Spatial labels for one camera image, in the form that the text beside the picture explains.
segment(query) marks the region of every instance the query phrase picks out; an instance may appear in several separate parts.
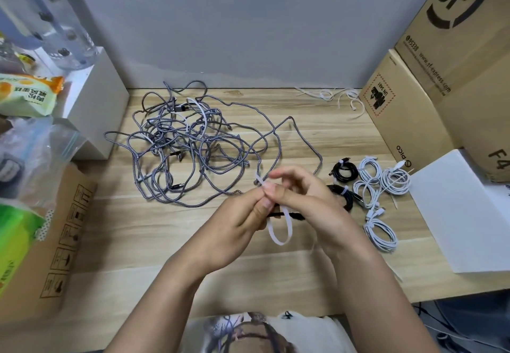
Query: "orange and green snack package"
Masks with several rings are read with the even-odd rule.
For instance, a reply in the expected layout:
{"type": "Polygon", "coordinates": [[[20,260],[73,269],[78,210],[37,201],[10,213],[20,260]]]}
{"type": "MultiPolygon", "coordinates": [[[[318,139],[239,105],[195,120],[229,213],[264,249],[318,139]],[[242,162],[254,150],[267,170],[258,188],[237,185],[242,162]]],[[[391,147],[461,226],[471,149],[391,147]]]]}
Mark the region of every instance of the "orange and green snack package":
{"type": "Polygon", "coordinates": [[[0,73],[0,114],[7,117],[45,117],[55,107],[64,78],[0,73]]]}

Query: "hand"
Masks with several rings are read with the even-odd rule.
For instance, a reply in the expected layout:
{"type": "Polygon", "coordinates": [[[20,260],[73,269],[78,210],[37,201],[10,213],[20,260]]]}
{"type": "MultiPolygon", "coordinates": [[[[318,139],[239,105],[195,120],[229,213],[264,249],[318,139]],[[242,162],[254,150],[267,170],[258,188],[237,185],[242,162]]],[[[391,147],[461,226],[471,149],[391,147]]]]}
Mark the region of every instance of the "hand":
{"type": "Polygon", "coordinates": [[[280,205],[300,212],[317,232],[317,240],[324,252],[335,258],[353,241],[370,246],[366,236],[342,207],[342,203],[326,186],[307,170],[298,166],[283,166],[269,173],[271,179],[282,179],[282,185],[265,182],[265,195],[280,205]]]}
{"type": "Polygon", "coordinates": [[[255,231],[265,228],[273,207],[262,188],[230,196],[178,253],[191,262],[197,278],[228,266],[243,253],[255,231]]]}

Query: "table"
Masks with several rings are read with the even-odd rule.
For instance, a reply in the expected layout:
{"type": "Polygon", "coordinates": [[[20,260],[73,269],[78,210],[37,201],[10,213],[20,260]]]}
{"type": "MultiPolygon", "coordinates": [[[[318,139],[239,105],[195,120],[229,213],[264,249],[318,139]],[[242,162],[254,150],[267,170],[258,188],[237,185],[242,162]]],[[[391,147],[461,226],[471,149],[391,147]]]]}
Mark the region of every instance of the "table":
{"type": "MultiPolygon", "coordinates": [[[[140,108],[146,90],[132,90],[121,131],[135,130],[133,111],[140,108]]],[[[353,111],[347,98],[325,102],[296,90],[213,89],[226,101],[259,107],[273,122],[292,115],[303,135],[324,157],[318,173],[327,182],[338,159],[377,156],[383,167],[395,163],[390,151],[360,105],[353,111]]],[[[188,92],[188,96],[199,92],[188,92]]],[[[150,96],[154,104],[156,96],[150,96]]],[[[221,107],[229,121],[241,121],[268,131],[263,118],[239,107],[221,107]]],[[[283,142],[283,164],[314,170],[318,160],[300,141],[290,124],[279,131],[283,142]]],[[[274,144],[264,155],[270,166],[276,155],[274,144]]],[[[71,353],[104,348],[154,279],[165,260],[208,219],[223,198],[202,208],[146,202],[133,185],[131,155],[114,148],[107,162],[84,162],[80,169],[99,182],[87,217],[86,232],[74,266],[61,312],[52,319],[12,325],[0,330],[2,352],[71,353]]],[[[186,159],[172,168],[177,181],[189,173],[186,159]]],[[[249,168],[238,183],[241,190],[253,187],[249,168]]],[[[211,189],[200,187],[187,201],[200,201],[211,189]]],[[[411,302],[451,297],[510,287],[510,273],[454,274],[439,250],[410,195],[381,197],[387,211],[383,220],[400,240],[393,254],[385,254],[389,265],[403,278],[402,287],[411,302]]],[[[355,207],[353,217],[364,223],[364,213],[355,207]]],[[[284,221],[276,225],[279,238],[286,236],[284,221]]],[[[342,311],[335,295],[335,277],[329,260],[314,245],[314,233],[306,222],[294,221],[294,236],[285,246],[271,241],[268,232],[257,232],[245,253],[232,265],[208,276],[196,294],[192,316],[243,311],[276,315],[285,310],[304,315],[337,314],[342,311]]]]}

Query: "white box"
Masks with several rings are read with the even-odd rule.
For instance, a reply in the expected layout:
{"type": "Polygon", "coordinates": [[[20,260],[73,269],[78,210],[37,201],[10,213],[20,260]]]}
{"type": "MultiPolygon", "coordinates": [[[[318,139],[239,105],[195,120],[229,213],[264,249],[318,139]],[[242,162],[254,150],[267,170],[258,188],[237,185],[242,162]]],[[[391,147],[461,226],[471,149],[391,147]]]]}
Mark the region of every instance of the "white box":
{"type": "Polygon", "coordinates": [[[452,150],[412,175],[410,192],[454,272],[510,271],[510,185],[452,150]]]}
{"type": "MultiPolygon", "coordinates": [[[[75,159],[108,159],[112,143],[103,134],[118,130],[129,93],[103,47],[98,47],[97,62],[65,76],[64,90],[53,110],[55,123],[63,124],[86,137],[87,142],[75,159]]],[[[60,72],[52,69],[53,75],[60,72]]]]}

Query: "forearm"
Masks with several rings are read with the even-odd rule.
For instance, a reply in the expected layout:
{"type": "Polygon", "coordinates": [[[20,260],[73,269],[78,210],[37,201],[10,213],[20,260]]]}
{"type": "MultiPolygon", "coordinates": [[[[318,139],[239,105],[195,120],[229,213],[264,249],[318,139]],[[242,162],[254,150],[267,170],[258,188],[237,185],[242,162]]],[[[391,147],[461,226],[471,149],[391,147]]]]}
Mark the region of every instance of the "forearm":
{"type": "Polygon", "coordinates": [[[203,278],[177,253],[163,266],[105,353],[174,353],[203,278]]]}
{"type": "Polygon", "coordinates": [[[353,236],[333,264],[358,352],[438,352],[382,256],[363,234],[353,236]]]}

